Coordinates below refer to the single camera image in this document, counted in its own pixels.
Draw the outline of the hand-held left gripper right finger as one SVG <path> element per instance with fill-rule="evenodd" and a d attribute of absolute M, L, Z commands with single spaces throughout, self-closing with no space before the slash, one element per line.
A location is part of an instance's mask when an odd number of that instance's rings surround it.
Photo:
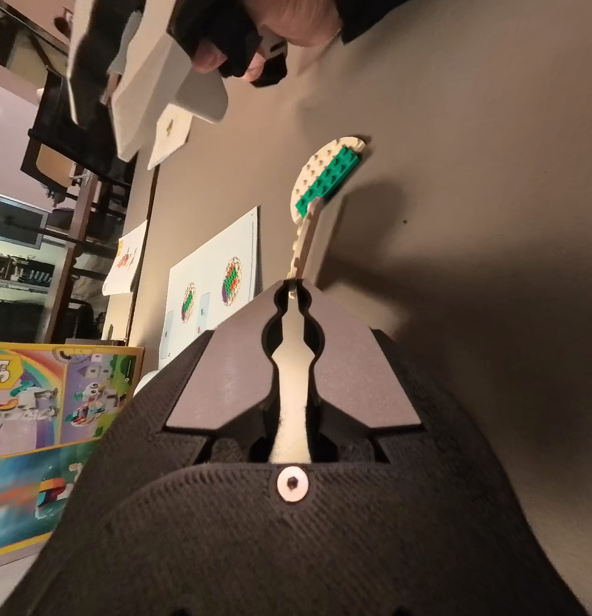
<path fill-rule="evenodd" d="M 313 463 L 354 443 L 418 431 L 422 421 L 373 330 L 306 280 L 297 282 L 308 368 L 305 429 Z"/>

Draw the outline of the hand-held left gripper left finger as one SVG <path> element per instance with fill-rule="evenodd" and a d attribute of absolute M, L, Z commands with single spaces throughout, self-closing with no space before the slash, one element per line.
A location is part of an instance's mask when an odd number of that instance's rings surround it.
<path fill-rule="evenodd" d="M 280 419 L 279 369 L 290 283 L 278 281 L 217 326 L 166 428 L 232 439 L 253 462 L 269 461 Z"/>

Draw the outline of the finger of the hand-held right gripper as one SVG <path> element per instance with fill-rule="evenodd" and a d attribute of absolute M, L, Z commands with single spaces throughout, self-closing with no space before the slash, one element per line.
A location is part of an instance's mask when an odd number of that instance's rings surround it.
<path fill-rule="evenodd" d="M 145 5 L 145 1 L 75 1 L 66 79 L 77 126 L 90 127 L 129 18 L 143 12 Z"/>
<path fill-rule="evenodd" d="M 197 73 L 187 54 L 169 35 L 147 42 L 131 39 L 122 78 L 110 100 L 118 157 L 129 162 L 155 135 L 157 121 L 176 104 L 209 123 L 220 122 L 228 93 L 218 71 Z"/>

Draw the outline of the pale blue instruction booklet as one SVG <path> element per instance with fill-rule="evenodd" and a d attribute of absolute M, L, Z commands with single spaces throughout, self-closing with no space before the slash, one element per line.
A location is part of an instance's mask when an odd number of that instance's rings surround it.
<path fill-rule="evenodd" d="M 259 293 L 259 252 L 256 207 L 170 270 L 159 370 Z"/>

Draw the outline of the yellow lego set box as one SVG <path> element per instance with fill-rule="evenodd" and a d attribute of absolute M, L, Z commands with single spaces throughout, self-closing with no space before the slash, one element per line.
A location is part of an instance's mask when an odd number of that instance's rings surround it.
<path fill-rule="evenodd" d="M 0 566 L 51 536 L 143 358 L 142 347 L 0 343 Z"/>

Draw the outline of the person's right hand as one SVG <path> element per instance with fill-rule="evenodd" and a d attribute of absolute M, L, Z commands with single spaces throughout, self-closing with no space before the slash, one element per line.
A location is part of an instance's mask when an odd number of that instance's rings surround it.
<path fill-rule="evenodd" d="M 243 1 L 243 4 L 258 29 L 269 30 L 298 47 L 326 45 L 343 27 L 335 1 Z M 192 68 L 201 74 L 212 73 L 225 61 L 223 52 L 207 41 L 199 43 L 191 59 Z M 260 47 L 242 79 L 256 81 L 265 64 L 266 53 Z"/>

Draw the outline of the small white instruction booklet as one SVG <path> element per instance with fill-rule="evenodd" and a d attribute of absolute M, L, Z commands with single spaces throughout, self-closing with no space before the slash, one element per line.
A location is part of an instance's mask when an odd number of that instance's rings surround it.
<path fill-rule="evenodd" d="M 157 120 L 155 140 L 147 170 L 163 163 L 185 145 L 191 130 L 193 114 L 177 104 L 168 104 Z"/>

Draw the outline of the black chair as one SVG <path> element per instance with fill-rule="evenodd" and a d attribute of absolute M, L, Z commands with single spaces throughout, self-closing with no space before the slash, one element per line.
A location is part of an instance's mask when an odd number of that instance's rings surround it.
<path fill-rule="evenodd" d="M 114 132 L 106 107 L 97 105 L 90 128 L 79 127 L 71 118 L 66 80 L 50 68 L 47 69 L 45 87 L 28 136 L 29 144 L 21 171 L 50 190 L 56 191 L 57 184 L 40 172 L 37 165 L 42 145 L 96 174 L 103 182 L 131 189 L 137 157 L 129 163 L 117 157 Z"/>

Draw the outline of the open instruction booklet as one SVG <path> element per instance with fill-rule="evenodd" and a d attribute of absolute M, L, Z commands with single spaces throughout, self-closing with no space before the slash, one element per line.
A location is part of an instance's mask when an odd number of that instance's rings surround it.
<path fill-rule="evenodd" d="M 102 286 L 105 297 L 133 292 L 133 286 L 143 259 L 147 220 L 119 239 L 114 262 Z"/>

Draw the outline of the grey monitor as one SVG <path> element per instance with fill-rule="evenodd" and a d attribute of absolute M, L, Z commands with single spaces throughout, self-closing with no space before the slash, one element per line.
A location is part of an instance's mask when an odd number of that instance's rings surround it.
<path fill-rule="evenodd" d="M 49 212 L 0 194 L 0 241 L 39 250 Z"/>

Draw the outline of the brown wooden post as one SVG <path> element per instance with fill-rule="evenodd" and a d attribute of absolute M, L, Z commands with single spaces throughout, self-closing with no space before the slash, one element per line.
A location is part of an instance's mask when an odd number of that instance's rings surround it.
<path fill-rule="evenodd" d="M 86 240 L 98 183 L 99 178 L 96 174 L 89 170 L 84 171 L 69 231 L 62 236 L 64 258 L 61 264 L 55 267 L 53 281 L 46 295 L 37 333 L 37 342 L 40 344 L 56 342 L 58 327 L 69 307 L 74 286 L 72 277 L 75 262 L 83 253 L 83 243 Z"/>

